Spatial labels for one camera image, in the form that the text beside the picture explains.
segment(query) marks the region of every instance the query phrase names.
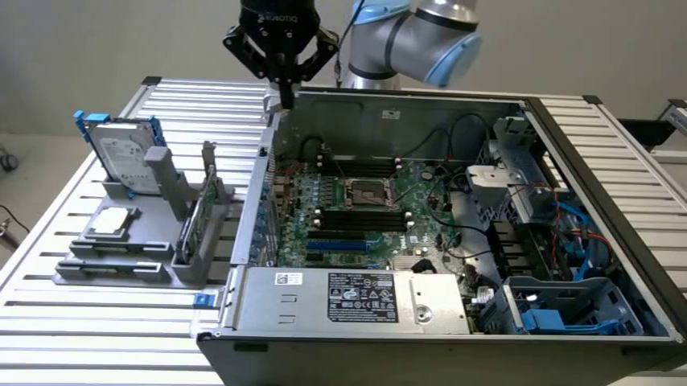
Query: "metal cover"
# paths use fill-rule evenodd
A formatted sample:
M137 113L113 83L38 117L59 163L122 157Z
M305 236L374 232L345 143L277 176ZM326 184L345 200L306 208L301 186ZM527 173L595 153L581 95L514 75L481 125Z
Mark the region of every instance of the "metal cover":
M454 275L251 268L242 293L238 330L249 334L470 334Z

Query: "motherboard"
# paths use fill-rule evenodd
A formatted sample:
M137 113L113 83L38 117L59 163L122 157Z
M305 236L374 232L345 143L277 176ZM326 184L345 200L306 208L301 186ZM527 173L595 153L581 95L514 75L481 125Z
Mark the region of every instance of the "motherboard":
M278 264L303 268L411 269L427 259L439 271L459 239L449 168L435 162L330 161L281 165L275 193L282 222Z

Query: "hard drive label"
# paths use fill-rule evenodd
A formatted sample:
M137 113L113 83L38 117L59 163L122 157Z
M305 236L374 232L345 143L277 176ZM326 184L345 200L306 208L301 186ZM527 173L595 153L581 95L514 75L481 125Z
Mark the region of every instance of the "hard drive label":
M399 322L393 274L330 273L327 291L327 316L333 322Z
M159 194L161 188L153 169L146 164L146 151L142 146L134 141L117 138L103 138L101 145L115 169L110 172L122 184L137 193Z

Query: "blue tab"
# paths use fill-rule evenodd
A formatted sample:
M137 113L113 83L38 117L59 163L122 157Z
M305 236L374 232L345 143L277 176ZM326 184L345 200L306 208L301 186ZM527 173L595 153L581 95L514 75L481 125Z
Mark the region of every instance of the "blue tab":
M153 127L153 141L155 142L155 145L157 146L165 146L167 147L169 146L169 143L167 141L165 140L165 135L163 135L163 126L161 125L161 120L158 118L151 117L151 119L149 119L149 122L151 122L151 127Z
M85 123L85 110L77 110L75 115L73 117L75 117L77 129L79 129L86 143L91 143L91 135L89 135L89 130L86 129Z
M194 308L198 310L215 309L215 295L197 294L194 298Z
M609 335L619 327L618 319L611 319L593 325L563 324L558 310L527 310L523 314L525 329L531 334L545 335Z
M110 121L110 114L91 113L89 114L89 117L85 118L85 121L93 123L106 123Z

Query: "capacitor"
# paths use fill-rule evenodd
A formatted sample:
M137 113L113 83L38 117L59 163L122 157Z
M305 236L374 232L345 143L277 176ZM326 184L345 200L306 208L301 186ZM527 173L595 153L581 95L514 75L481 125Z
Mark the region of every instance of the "capacitor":
M431 179L434 179L434 174L426 170L421 173L421 178L423 181L431 181Z
M443 248L443 237L442 237L442 233L438 233L438 237L434 239L434 246L442 250Z

